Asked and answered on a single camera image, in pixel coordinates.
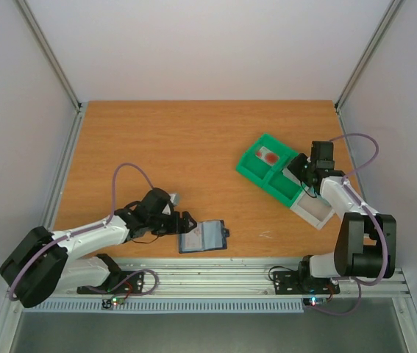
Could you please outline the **pale card with pink print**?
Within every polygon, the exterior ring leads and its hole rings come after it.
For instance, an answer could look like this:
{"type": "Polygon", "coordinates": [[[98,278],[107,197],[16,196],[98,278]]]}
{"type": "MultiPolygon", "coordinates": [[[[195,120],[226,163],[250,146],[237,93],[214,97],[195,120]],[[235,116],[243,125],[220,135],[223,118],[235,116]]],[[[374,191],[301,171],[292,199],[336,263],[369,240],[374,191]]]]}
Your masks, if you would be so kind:
{"type": "Polygon", "coordinates": [[[202,229],[197,227],[189,233],[180,236],[180,249],[182,252],[197,252],[202,249],[202,229]]]}

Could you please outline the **dark blue card holder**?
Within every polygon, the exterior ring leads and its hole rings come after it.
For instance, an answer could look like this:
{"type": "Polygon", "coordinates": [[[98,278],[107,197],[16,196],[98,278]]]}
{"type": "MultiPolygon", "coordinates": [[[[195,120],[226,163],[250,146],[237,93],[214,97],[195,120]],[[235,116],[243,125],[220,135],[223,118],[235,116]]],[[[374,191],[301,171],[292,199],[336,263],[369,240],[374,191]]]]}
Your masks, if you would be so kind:
{"type": "MultiPolygon", "coordinates": [[[[230,236],[229,229],[225,227],[223,220],[210,220],[203,221],[197,224],[202,229],[202,249],[197,252],[207,252],[214,250],[227,249],[227,238],[230,236]]],[[[195,253],[195,252],[182,252],[180,249],[180,236],[179,235],[179,253],[195,253]]]]}

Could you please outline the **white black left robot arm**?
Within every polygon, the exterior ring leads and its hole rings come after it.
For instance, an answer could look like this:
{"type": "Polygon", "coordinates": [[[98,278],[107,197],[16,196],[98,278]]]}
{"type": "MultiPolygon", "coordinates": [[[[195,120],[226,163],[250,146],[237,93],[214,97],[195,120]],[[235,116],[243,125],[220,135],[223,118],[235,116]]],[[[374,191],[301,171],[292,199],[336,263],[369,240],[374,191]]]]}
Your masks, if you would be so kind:
{"type": "Polygon", "coordinates": [[[64,231],[43,226],[28,231],[0,266],[8,299],[34,307],[55,292],[65,269],[104,247],[128,243],[147,232],[157,237],[181,235],[197,227],[188,211],[175,210],[176,194],[152,188],[140,201],[112,210],[107,218],[64,231]]]}

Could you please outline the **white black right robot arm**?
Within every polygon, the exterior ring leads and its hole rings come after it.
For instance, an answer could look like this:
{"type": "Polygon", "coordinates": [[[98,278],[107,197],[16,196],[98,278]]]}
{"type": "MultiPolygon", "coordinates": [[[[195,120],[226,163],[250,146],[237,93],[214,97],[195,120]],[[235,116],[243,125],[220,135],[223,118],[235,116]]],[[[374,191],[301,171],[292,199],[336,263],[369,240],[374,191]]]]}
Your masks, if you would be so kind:
{"type": "Polygon", "coordinates": [[[367,204],[345,173],[335,169],[333,157],[332,141],[313,141],[310,156],[301,153],[288,165],[341,220],[334,251],[307,255],[299,263],[298,285],[309,292],[324,279],[350,277],[361,285],[374,286],[395,272],[396,219],[367,204]]]}

